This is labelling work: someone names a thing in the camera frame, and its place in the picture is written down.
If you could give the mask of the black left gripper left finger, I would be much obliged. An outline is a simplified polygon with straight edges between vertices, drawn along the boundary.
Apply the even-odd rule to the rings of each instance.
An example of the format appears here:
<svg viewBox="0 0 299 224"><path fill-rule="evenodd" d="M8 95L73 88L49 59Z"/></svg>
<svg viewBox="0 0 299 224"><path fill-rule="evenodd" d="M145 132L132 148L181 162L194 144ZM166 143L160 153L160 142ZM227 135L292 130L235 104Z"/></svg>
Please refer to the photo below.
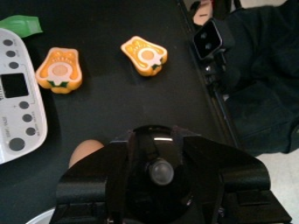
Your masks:
<svg viewBox="0 0 299 224"><path fill-rule="evenodd" d="M64 173L50 224L122 224L128 180L126 142L112 142Z"/></svg>

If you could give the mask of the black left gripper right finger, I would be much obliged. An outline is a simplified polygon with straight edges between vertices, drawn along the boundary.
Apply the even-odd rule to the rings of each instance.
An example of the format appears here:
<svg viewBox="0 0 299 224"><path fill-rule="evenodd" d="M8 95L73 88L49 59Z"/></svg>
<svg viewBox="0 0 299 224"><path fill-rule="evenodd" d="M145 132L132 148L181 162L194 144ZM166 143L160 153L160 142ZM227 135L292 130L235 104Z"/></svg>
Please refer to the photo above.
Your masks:
<svg viewBox="0 0 299 224"><path fill-rule="evenodd" d="M200 136L182 139L181 154L200 224L291 224L255 157Z"/></svg>

